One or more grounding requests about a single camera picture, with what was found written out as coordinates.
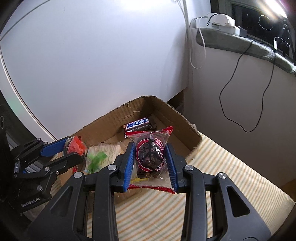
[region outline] silver screw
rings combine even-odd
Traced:
[[[192,171],[192,170],[194,169],[194,167],[193,167],[192,165],[186,165],[186,166],[185,166],[185,169],[186,169],[187,171]]]
[[[227,175],[223,172],[219,172],[218,177],[220,177],[221,179],[225,179],[227,177]]]
[[[42,191],[42,186],[41,185],[37,186],[37,191]]]
[[[114,171],[116,168],[117,168],[117,166],[114,164],[111,164],[108,166],[108,170],[110,170],[110,171]]]
[[[75,172],[74,177],[75,178],[81,178],[82,177],[82,172]]]

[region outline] cardboard box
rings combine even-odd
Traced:
[[[124,138],[122,125],[148,116],[155,120],[158,130],[173,126],[174,130],[168,143],[172,143],[177,154],[184,157],[194,154],[201,141],[196,128],[179,112],[155,96],[142,96],[125,103],[73,135],[81,136],[88,147],[99,142],[117,141],[123,142],[123,146],[126,147],[131,140]]]

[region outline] white wall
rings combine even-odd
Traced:
[[[1,37],[42,2],[24,0]],[[190,18],[210,11],[209,0],[187,0],[187,6]],[[167,101],[184,89],[185,32],[173,0],[47,1],[1,40],[7,86],[15,86],[36,123],[62,138],[129,100],[155,95]],[[19,100],[1,91],[39,136],[15,108]]]
[[[203,48],[194,45],[197,63]],[[185,96],[185,116],[197,129],[240,158],[261,175],[281,186],[296,178],[296,78],[275,66],[264,97],[263,114],[256,130],[245,133],[225,119],[219,93],[230,79],[238,53],[206,48],[205,65],[193,71]],[[243,56],[221,100],[228,118],[251,130],[261,111],[262,93],[272,63]]]

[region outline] striped cloth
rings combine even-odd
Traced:
[[[201,136],[202,142],[186,158],[187,163],[212,175],[225,172],[248,198],[273,234],[292,210],[294,201],[210,138],[203,134]],[[122,195],[123,201],[115,205],[120,241],[180,240],[185,194],[174,195],[139,189],[132,196]],[[213,232],[209,193],[206,197],[208,237],[211,237]],[[91,237],[91,226],[92,215],[89,213],[88,237]]]

